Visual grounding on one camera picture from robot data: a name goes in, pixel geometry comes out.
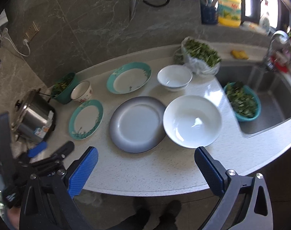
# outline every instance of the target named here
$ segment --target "marble wall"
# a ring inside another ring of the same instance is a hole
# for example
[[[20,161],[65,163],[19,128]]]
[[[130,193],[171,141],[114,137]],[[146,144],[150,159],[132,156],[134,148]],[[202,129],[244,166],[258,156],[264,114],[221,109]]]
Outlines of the marble wall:
[[[25,58],[47,86],[71,71],[81,71],[127,53],[179,44],[188,35],[217,41],[267,46],[259,34],[202,25],[199,1],[171,0],[153,8],[139,0],[130,21],[129,0],[11,0],[9,33],[21,51],[22,36],[34,21],[39,33]]]
[[[15,52],[9,41],[3,40],[0,47],[0,113],[13,112],[16,101],[31,89],[47,89],[23,58]]]

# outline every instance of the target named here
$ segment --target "person's leg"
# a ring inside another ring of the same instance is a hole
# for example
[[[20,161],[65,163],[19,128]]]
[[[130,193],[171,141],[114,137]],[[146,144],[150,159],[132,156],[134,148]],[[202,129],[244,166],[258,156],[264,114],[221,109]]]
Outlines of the person's leg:
[[[107,230],[142,230],[148,222],[151,213],[143,198],[134,198],[134,208],[136,214]]]
[[[180,213],[182,205],[180,201],[173,200],[167,206],[162,216],[159,217],[160,223],[154,230],[177,230],[175,225],[176,217]]]

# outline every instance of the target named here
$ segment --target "pot lid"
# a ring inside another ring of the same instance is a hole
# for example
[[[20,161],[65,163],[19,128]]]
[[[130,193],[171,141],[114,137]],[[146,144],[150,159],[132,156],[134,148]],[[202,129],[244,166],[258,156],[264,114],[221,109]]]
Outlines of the pot lid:
[[[20,123],[23,121],[26,111],[30,106],[31,102],[33,101],[33,98],[36,93],[37,93],[36,90],[31,90],[22,98],[22,100],[18,100],[16,102],[14,108],[13,121],[11,123],[13,131],[16,131]]]

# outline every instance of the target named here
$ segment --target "bowl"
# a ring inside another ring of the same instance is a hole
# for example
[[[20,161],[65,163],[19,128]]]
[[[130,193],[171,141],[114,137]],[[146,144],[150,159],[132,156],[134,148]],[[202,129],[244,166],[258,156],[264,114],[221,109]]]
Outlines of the bowl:
[[[157,75],[158,82],[168,91],[177,92],[186,88],[193,74],[191,70],[182,65],[171,65],[161,69]]]
[[[196,149],[208,146],[218,138],[222,118],[217,107],[206,98],[185,95],[167,106],[163,127],[173,142]]]
[[[92,96],[92,88],[89,81],[83,81],[79,83],[76,88],[73,89],[71,93],[71,99],[79,103],[83,103]]]
[[[225,87],[223,87],[223,90],[225,91],[225,93],[226,93],[227,86],[228,85],[234,85],[234,84],[235,84],[235,82],[228,83]],[[251,94],[254,97],[255,101],[256,101],[257,109],[256,109],[255,116],[252,117],[252,118],[247,118],[247,117],[243,117],[243,116],[239,115],[235,111],[234,111],[234,113],[235,113],[235,116],[236,116],[236,118],[237,118],[237,120],[239,122],[249,122],[249,121],[255,120],[260,115],[260,112],[261,112],[261,103],[260,103],[260,100],[259,100],[258,96],[256,95],[256,93],[251,88],[249,88],[247,85],[244,85],[243,86],[243,89],[244,89],[244,92],[246,94]]]
[[[70,82],[70,84],[60,93],[60,94],[55,94],[55,85],[52,88],[52,93],[51,93],[51,98],[57,100],[59,103],[62,104],[67,104],[69,103],[72,99],[71,99],[71,93],[73,91],[73,89],[78,85],[79,81],[76,77],[75,73],[68,73],[67,75],[65,75],[64,77],[62,77],[60,80],[58,80],[56,82],[57,83],[61,83],[69,78],[73,78],[72,81]]]

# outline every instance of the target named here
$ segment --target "shoe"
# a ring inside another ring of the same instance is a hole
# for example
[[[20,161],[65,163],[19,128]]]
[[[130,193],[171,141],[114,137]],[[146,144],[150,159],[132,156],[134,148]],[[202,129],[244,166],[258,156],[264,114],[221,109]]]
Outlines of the shoe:
[[[174,218],[178,216],[182,209],[182,204],[179,200],[173,200],[171,201],[164,210],[163,214],[172,214]]]
[[[146,209],[148,210],[148,204],[143,197],[134,197],[133,199],[133,207],[134,210],[137,212],[139,209]]]

